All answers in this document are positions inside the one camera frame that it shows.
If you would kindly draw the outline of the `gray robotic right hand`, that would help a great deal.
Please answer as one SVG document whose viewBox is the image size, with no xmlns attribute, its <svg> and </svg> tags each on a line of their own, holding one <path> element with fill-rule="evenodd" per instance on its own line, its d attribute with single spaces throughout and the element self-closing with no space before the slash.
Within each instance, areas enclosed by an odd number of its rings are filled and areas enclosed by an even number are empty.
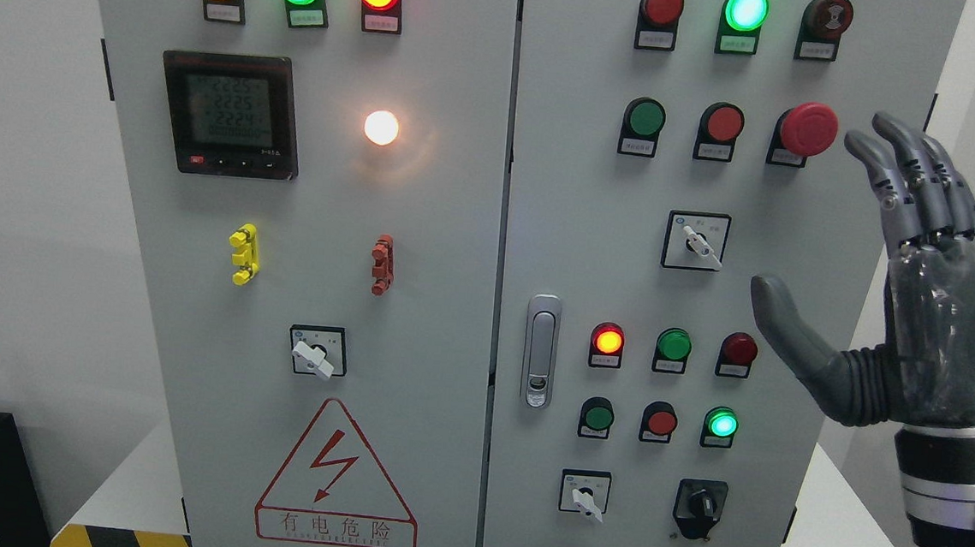
<svg viewBox="0 0 975 547">
<path fill-rule="evenodd" d="M 884 110 L 872 127 L 843 143 L 880 207 L 884 344 L 833 349 L 774 276 L 752 279 L 754 322 L 828 419 L 975 428 L 974 194 L 939 140 Z"/>
</svg>

